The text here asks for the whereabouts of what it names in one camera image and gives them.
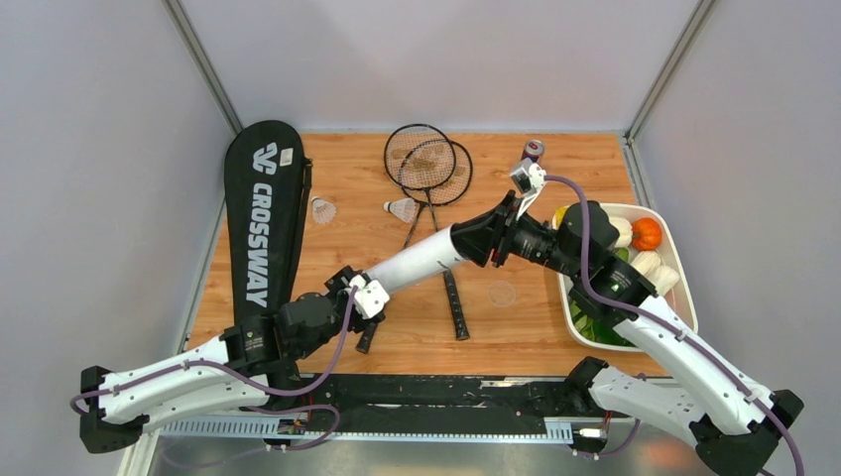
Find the red blue drink can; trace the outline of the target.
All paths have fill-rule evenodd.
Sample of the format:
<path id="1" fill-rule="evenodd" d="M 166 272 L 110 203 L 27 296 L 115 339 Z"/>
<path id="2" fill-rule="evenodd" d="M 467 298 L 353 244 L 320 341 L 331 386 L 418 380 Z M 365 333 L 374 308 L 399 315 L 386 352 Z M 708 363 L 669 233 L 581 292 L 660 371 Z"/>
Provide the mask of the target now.
<path id="1" fill-rule="evenodd" d="M 543 142 L 537 139 L 531 139 L 527 141 L 523 146 L 522 159 L 530 160 L 533 163 L 537 163 L 541 160 L 544 152 L 545 147 Z"/>

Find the white shuttlecock tube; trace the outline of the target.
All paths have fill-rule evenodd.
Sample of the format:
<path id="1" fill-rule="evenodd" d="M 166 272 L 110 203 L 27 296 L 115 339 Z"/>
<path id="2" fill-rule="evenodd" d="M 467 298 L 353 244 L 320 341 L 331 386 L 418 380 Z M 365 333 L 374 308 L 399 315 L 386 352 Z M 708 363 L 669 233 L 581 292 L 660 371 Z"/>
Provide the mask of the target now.
<path id="1" fill-rule="evenodd" d="M 365 271 L 391 295 L 460 266 L 466 258 L 451 238 L 451 227 L 426 237 Z"/>

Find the black badminton racket rear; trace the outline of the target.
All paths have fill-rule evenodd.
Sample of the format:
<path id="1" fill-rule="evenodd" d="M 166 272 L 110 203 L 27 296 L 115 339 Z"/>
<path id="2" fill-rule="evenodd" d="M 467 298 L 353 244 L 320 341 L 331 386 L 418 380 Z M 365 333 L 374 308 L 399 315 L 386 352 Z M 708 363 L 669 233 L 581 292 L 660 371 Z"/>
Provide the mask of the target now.
<path id="1" fill-rule="evenodd" d="M 435 231 L 439 230 L 435 208 L 457 201 L 463 196 L 472 180 L 472 160 L 466 149 L 457 142 L 429 139 L 410 150 L 388 149 L 388 158 L 394 164 L 387 166 L 393 171 L 397 185 L 406 197 L 418 203 L 418 211 L 404 242 L 407 248 L 415 234 L 422 211 L 429 209 Z M 443 281 L 452 316 L 455 339 L 470 338 L 463 306 L 452 272 L 444 272 Z M 361 335 L 355 350 L 367 354 L 370 350 L 377 323 L 371 324 Z"/>

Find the white green bok choy toy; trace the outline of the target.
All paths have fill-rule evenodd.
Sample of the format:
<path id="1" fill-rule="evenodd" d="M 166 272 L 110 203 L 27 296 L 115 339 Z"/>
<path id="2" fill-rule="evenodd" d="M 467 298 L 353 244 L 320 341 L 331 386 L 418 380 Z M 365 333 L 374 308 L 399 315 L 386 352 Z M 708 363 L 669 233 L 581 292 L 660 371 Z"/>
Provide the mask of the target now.
<path id="1" fill-rule="evenodd" d="M 648 274 L 659 296 L 665 296 L 680 281 L 680 273 L 667 265 L 659 265 Z"/>

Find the green leaf vegetable toy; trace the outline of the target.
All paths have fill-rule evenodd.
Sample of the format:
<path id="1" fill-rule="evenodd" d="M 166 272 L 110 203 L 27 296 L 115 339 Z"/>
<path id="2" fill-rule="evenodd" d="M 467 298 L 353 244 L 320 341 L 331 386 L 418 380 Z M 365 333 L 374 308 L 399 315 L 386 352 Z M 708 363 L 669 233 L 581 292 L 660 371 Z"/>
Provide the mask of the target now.
<path id="1" fill-rule="evenodd" d="M 616 248 L 614 251 L 620 260 L 630 263 L 629 248 Z M 606 298 L 617 299 L 620 295 L 619 285 L 612 285 L 611 291 L 598 291 L 598 293 Z M 636 347 L 633 343 L 621 337 L 611 327 L 605 326 L 593 317 L 590 317 L 570 293 L 567 294 L 567 298 L 574 328 L 585 339 L 605 345 Z"/>

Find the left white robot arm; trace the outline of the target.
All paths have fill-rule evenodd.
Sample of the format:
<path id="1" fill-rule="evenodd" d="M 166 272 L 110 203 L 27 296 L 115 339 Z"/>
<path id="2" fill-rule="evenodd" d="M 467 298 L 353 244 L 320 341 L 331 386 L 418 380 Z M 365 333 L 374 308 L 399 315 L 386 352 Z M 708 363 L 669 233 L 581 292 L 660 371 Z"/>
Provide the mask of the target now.
<path id="1" fill-rule="evenodd" d="M 88 452 L 100 454 L 186 417 L 241 408 L 290 411 L 316 387 L 300 381 L 298 361 L 333 337 L 381 321 L 389 299 L 379 280 L 345 268 L 326 293 L 252 315 L 190 351 L 124 372 L 89 367 L 70 402 L 79 437 Z"/>

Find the black badminton racket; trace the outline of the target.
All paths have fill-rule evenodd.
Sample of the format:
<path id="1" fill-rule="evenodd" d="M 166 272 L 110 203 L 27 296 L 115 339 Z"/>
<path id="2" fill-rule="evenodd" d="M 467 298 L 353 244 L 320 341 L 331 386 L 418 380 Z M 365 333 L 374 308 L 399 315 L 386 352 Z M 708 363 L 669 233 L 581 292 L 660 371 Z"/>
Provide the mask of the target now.
<path id="1" fill-rule="evenodd" d="M 404 245 L 408 246 L 424 210 L 429 210 L 435 230 L 439 229 L 436 210 L 460 200 L 473 179 L 474 168 L 467 150 L 449 139 L 440 129 L 423 123 L 396 129 L 384 148 L 387 176 L 404 197 L 385 208 L 411 224 Z"/>
<path id="2" fill-rule="evenodd" d="M 457 142 L 429 139 L 410 150 L 388 149 L 388 158 L 394 164 L 387 166 L 393 171 L 397 185 L 406 197 L 418 203 L 418 211 L 404 242 L 407 248 L 415 234 L 422 211 L 429 209 L 435 231 L 439 230 L 435 208 L 457 201 L 463 196 L 472 180 L 472 160 L 466 149 Z M 452 272 L 444 272 L 443 281 L 452 316 L 455 339 L 470 338 L 463 306 Z M 361 335 L 355 350 L 367 354 L 370 350 L 377 323 L 371 324 Z"/>

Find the small orange pumpkin toy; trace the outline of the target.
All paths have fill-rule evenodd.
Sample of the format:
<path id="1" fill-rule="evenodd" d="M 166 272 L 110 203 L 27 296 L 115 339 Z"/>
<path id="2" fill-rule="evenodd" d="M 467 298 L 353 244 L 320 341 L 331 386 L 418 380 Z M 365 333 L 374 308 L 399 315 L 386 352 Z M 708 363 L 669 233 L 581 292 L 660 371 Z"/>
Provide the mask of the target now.
<path id="1" fill-rule="evenodd" d="M 631 245 L 637 251 L 655 251 L 662 242 L 662 230 L 658 222 L 650 217 L 632 223 Z"/>

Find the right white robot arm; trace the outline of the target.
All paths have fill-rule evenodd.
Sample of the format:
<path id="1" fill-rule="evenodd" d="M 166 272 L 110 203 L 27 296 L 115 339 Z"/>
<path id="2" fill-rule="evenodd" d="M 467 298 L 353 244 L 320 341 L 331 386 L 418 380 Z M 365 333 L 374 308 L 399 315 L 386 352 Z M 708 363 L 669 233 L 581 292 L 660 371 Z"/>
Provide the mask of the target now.
<path id="1" fill-rule="evenodd" d="M 613 329 L 667 369 L 680 390 L 639 381 L 587 357 L 569 373 L 568 406 L 634 417 L 692 446 L 719 475 L 760 475 L 803 409 L 792 391 L 772 391 L 728 363 L 687 327 L 656 286 L 614 251 L 618 230 L 593 200 L 573 204 L 557 227 L 529 217 L 505 196 L 494 209 L 454 224 L 456 251 L 478 265 L 510 255 L 566 275 L 571 296 L 595 321 Z"/>

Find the black badminton racket front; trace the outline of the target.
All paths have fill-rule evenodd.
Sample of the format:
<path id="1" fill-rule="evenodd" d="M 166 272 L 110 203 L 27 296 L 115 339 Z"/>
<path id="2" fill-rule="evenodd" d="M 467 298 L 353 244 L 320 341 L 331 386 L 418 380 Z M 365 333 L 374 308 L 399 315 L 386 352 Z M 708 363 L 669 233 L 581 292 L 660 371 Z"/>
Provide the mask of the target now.
<path id="1" fill-rule="evenodd" d="M 439 229 L 436 210 L 460 200 L 473 179 L 474 168 L 467 150 L 449 139 L 440 129 L 423 123 L 396 129 L 384 148 L 387 176 L 404 197 L 385 208 L 411 224 L 404 245 L 408 246 L 424 210 L 429 210 L 435 230 Z"/>

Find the white plastic basin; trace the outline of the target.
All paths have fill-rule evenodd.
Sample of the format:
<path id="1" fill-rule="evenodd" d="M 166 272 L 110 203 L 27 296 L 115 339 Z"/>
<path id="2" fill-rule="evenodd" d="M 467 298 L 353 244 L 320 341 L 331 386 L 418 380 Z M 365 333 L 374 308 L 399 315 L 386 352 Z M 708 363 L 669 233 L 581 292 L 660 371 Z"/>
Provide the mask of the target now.
<path id="1" fill-rule="evenodd" d="M 661 255 L 661 264 L 675 269 L 679 274 L 679 280 L 675 286 L 668 291 L 664 298 L 672 310 L 690 327 L 698 332 L 698 320 L 695 313 L 691 292 L 686 282 L 685 272 L 674 244 L 671 232 L 665 220 L 654 210 L 634 204 L 624 203 L 602 203 L 601 207 L 610 217 L 621 217 L 636 222 L 643 218 L 650 218 L 655 221 L 661 229 L 661 243 L 656 251 Z M 562 309 L 566 329 L 573 340 L 579 344 L 594 349 L 617 351 L 626 353 L 640 353 L 641 350 L 632 345 L 617 345 L 613 343 L 593 340 L 595 333 L 589 328 L 584 328 L 584 315 L 579 308 L 573 305 L 569 292 L 572 289 L 572 281 L 569 277 L 558 275 L 558 286 L 561 294 Z"/>

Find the clear plastic tube lid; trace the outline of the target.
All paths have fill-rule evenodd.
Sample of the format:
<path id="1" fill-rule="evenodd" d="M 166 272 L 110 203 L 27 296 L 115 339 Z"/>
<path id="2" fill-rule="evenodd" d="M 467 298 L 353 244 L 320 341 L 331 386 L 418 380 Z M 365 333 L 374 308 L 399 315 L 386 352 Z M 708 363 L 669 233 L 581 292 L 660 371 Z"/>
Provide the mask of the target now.
<path id="1" fill-rule="evenodd" d="M 508 307 L 517 300 L 515 287 L 507 281 L 496 281 L 488 288 L 489 302 L 497 307 Z"/>

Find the black Crossway racket bag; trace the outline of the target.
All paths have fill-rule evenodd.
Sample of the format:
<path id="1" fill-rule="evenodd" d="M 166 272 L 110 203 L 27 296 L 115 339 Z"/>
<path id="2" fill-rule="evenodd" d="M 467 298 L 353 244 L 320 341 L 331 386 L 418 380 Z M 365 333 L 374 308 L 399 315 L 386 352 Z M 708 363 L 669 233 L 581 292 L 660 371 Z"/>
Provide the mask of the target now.
<path id="1" fill-rule="evenodd" d="M 291 299 L 300 262 L 311 161 L 290 124 L 243 129 L 224 159 L 234 321 L 277 311 Z"/>

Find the white shuttlecock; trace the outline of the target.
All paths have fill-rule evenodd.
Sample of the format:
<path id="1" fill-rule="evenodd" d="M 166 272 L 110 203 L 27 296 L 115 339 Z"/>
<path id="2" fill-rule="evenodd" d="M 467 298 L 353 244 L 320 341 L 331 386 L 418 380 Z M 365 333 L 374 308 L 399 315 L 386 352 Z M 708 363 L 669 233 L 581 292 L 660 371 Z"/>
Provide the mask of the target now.
<path id="1" fill-rule="evenodd" d="M 410 197 L 387 201 L 384 210 L 405 223 L 412 223 L 418 211 L 418 203 Z"/>
<path id="2" fill-rule="evenodd" d="M 319 196 L 310 200 L 312 220 L 319 225 L 330 223 L 337 215 L 336 206 Z"/>

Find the yellow napa cabbage toy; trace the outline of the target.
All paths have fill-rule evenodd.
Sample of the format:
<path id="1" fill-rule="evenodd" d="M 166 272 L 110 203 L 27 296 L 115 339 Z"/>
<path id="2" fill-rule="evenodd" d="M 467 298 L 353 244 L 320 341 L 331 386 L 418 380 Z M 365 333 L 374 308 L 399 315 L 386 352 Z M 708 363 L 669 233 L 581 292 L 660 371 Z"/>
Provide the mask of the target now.
<path id="1" fill-rule="evenodd" d="M 618 203 L 602 203 L 602 209 L 607 213 L 610 224 L 619 232 L 619 237 L 614 248 L 628 248 L 633 240 L 633 226 L 629 219 L 628 211 L 630 207 L 625 204 Z M 562 222 L 569 205 L 562 206 L 555 211 L 551 221 L 551 227 L 557 229 Z"/>

